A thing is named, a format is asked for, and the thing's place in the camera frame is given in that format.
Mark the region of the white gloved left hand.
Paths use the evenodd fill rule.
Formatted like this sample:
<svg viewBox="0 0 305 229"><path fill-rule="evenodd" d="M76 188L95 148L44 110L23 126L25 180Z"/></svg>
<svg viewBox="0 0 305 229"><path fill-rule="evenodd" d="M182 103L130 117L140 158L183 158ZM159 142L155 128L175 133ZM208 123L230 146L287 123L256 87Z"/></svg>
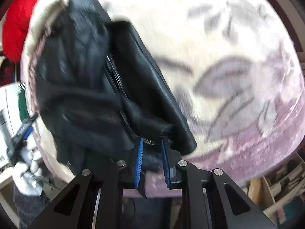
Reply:
<svg viewBox="0 0 305 229"><path fill-rule="evenodd" d="M41 196L43 187L38 182L38 177L42 176L42 169L34 159L33 151L27 147L27 141L22 142L24 152L30 165L23 159L14 165L12 178L18 191L25 196Z"/></svg>

